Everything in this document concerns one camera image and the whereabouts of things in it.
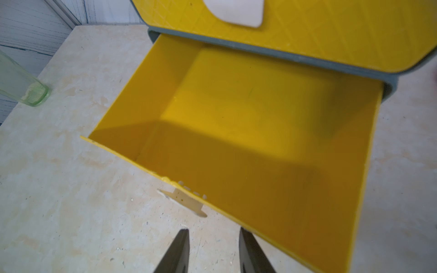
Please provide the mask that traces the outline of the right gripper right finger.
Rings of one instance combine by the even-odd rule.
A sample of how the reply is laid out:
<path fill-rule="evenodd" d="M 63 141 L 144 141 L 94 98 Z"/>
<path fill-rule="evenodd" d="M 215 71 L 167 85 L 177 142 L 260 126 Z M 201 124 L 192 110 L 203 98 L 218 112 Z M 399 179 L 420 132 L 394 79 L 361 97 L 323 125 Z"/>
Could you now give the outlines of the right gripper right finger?
<path fill-rule="evenodd" d="M 243 227 L 239 235 L 239 260 L 242 273 L 275 273 L 254 235 Z"/>

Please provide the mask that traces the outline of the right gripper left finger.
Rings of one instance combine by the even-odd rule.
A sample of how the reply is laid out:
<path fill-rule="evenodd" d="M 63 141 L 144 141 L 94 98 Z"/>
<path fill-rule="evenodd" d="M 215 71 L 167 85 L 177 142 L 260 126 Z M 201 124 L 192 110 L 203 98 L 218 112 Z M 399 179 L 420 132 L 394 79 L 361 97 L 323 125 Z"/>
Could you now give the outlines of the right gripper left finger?
<path fill-rule="evenodd" d="M 188 229 L 181 229 L 161 259 L 155 273 L 187 273 L 190 255 Z"/>

